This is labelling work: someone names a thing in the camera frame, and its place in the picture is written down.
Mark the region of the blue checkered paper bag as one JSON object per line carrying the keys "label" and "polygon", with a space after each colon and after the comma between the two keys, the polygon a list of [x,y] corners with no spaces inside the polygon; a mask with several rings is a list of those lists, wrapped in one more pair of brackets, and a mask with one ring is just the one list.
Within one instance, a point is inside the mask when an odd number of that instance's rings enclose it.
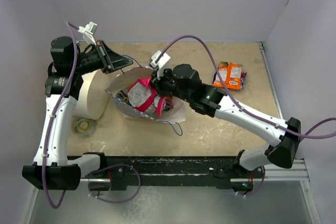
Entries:
{"label": "blue checkered paper bag", "polygon": [[130,118],[179,125],[186,120],[184,104],[170,94],[159,96],[150,84],[153,72],[151,66],[139,64],[116,76],[106,92],[116,107]]}

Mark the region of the pink snack packet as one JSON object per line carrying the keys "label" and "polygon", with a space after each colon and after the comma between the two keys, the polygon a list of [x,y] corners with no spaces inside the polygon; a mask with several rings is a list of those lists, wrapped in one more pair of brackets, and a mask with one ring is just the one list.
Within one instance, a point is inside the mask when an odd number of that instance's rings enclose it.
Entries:
{"label": "pink snack packet", "polygon": [[140,78],[128,87],[128,100],[131,106],[140,112],[161,117],[165,99],[151,87],[151,78]]}

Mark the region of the orange snack packet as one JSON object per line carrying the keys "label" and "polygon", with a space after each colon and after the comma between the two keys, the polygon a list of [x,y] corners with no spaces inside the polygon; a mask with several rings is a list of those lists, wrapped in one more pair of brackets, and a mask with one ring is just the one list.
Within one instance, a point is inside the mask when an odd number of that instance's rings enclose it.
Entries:
{"label": "orange snack packet", "polygon": [[244,73],[241,64],[221,61],[217,69],[228,89],[241,90],[243,88]]}

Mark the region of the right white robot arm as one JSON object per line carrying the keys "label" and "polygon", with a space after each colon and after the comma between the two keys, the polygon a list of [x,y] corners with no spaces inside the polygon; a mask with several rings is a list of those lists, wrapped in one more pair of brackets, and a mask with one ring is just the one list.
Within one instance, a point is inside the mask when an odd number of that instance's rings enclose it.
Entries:
{"label": "right white robot arm", "polygon": [[243,111],[245,104],[235,104],[228,92],[203,83],[199,73],[189,64],[177,65],[173,69],[154,67],[151,86],[161,96],[170,94],[187,102],[195,112],[238,125],[266,142],[237,154],[233,170],[238,177],[246,177],[252,170],[267,164],[292,167],[300,142],[295,135],[300,132],[299,120],[291,118],[286,121],[254,109],[250,111],[257,117],[248,115]]}

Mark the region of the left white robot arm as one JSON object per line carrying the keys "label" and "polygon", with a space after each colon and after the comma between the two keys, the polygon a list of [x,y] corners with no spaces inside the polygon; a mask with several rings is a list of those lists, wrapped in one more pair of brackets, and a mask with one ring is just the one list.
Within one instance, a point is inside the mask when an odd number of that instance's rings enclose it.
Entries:
{"label": "left white robot arm", "polygon": [[132,65],[133,61],[112,51],[102,40],[88,48],[89,51],[82,52],[67,36],[51,42],[53,61],[45,82],[44,128],[33,163],[22,170],[22,176],[38,189],[75,190],[88,174],[102,178],[108,172],[102,152],[88,152],[68,159],[70,122],[79,100],[83,75],[96,70],[109,74]]}

